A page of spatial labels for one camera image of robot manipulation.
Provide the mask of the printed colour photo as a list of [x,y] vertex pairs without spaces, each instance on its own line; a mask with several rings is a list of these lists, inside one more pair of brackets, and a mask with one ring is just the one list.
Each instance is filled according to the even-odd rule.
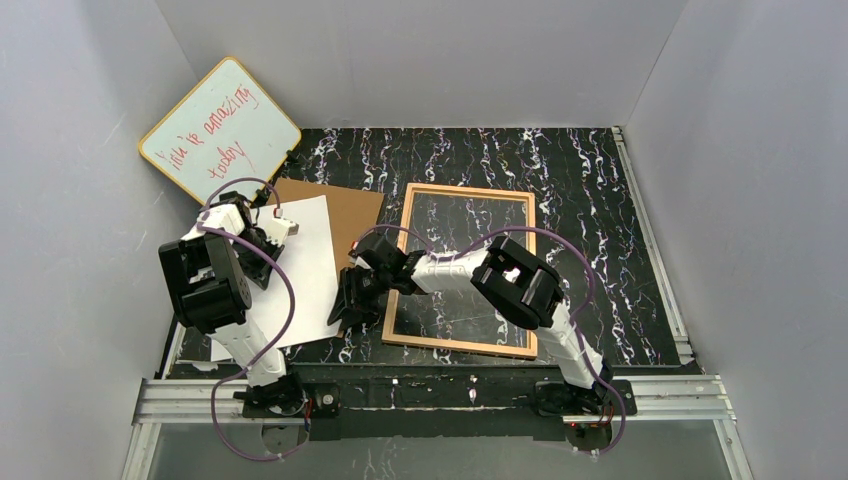
[[[337,334],[339,324],[327,325],[338,279],[331,238],[330,221],[324,195],[285,202],[284,217],[299,224],[296,235],[288,238],[277,263],[289,278],[295,293],[293,320],[278,348],[328,339]],[[268,339],[283,327],[290,311],[284,282],[273,272],[266,290],[250,283],[253,319]]]

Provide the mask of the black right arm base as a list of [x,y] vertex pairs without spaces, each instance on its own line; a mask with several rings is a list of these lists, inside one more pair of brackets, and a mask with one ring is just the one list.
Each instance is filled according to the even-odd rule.
[[612,389],[595,386],[592,389],[565,384],[564,382],[540,381],[533,386],[531,407],[540,416],[588,415],[599,420],[603,413],[613,409],[614,415],[624,412],[627,416],[638,413],[635,393],[626,380],[610,380]]

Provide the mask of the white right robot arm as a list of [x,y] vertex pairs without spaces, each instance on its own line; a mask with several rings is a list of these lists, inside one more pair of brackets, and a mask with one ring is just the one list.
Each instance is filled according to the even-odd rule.
[[566,384],[585,390],[607,385],[603,356],[589,345],[577,321],[592,300],[567,307],[559,273],[509,238],[513,230],[504,227],[460,252],[435,254],[405,253],[371,229],[354,243],[350,264],[340,272],[327,322],[341,329],[365,323],[376,317],[378,299],[390,291],[475,290],[504,320],[536,334]]

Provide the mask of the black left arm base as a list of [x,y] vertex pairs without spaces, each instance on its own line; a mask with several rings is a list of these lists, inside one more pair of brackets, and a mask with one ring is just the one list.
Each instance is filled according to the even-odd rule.
[[246,418],[335,418],[341,408],[337,384],[305,382],[296,373],[266,386],[248,386],[233,398],[242,402]]

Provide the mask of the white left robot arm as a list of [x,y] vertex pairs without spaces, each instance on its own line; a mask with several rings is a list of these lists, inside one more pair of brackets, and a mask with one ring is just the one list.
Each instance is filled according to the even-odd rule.
[[261,393],[300,386],[275,346],[281,337],[267,338],[248,314],[250,287],[268,288],[271,275],[282,271],[277,260],[286,240],[298,230],[281,207],[263,215],[230,191],[207,201],[187,234],[158,249],[179,323],[223,346]]

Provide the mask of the brown frame backing board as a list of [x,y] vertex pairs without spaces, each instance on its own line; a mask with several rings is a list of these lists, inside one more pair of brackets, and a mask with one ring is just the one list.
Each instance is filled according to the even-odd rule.
[[274,187],[286,202],[326,197],[337,272],[350,265],[353,242],[378,223],[385,198],[379,192],[287,178],[279,178]]

